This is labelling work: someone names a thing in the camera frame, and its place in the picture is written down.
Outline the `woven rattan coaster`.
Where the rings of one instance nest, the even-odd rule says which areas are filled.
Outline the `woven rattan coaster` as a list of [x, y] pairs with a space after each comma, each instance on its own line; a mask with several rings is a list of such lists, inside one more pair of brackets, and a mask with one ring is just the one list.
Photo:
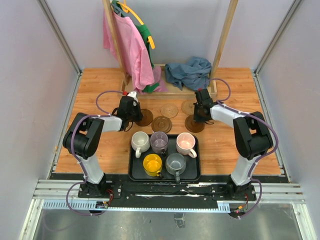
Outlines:
[[181, 110], [186, 115], [190, 116], [194, 114], [194, 103], [191, 100], [185, 100], [181, 104]]

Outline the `brown glass coaster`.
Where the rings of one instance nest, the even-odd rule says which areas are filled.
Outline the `brown glass coaster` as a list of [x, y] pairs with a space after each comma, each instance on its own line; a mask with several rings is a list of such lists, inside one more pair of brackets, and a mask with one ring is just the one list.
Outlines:
[[135, 123], [140, 127], [146, 127], [153, 121], [153, 113], [148, 109], [141, 109], [142, 120], [136, 121]]

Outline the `dark wooden coaster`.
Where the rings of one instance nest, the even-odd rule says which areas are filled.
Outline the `dark wooden coaster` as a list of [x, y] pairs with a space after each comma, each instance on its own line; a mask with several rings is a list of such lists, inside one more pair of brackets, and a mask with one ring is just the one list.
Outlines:
[[203, 122], [194, 121], [194, 116], [189, 115], [184, 122], [186, 129], [192, 133], [202, 132], [205, 128], [205, 124]]
[[153, 132], [168, 133], [172, 129], [172, 122], [165, 116], [158, 116], [152, 121], [151, 128]]

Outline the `light woven coaster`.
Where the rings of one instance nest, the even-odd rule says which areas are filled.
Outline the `light woven coaster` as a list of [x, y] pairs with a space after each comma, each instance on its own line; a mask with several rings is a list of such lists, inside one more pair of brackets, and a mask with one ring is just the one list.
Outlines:
[[166, 118], [174, 118], [177, 116], [179, 110], [178, 107], [172, 103], [164, 104], [160, 108], [160, 113]]

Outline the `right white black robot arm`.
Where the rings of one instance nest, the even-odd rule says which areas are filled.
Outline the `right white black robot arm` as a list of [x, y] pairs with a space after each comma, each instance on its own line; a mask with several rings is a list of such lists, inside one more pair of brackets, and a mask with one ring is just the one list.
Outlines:
[[234, 131], [235, 146], [239, 153], [236, 167], [226, 184], [227, 196], [240, 199], [252, 182], [252, 174], [262, 156], [273, 146], [269, 125], [261, 112], [243, 112], [213, 101], [207, 89], [195, 92], [193, 120], [204, 123], [222, 122]]

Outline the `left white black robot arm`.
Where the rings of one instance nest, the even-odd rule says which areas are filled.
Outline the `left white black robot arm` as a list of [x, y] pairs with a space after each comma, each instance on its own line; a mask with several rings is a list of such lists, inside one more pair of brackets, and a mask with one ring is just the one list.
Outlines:
[[119, 106], [112, 113], [89, 115], [77, 113], [67, 130], [62, 145], [72, 154], [83, 171], [82, 190], [101, 198], [107, 193], [106, 175], [98, 163], [96, 151], [102, 133], [125, 131], [129, 123], [142, 120], [137, 92], [122, 96]]

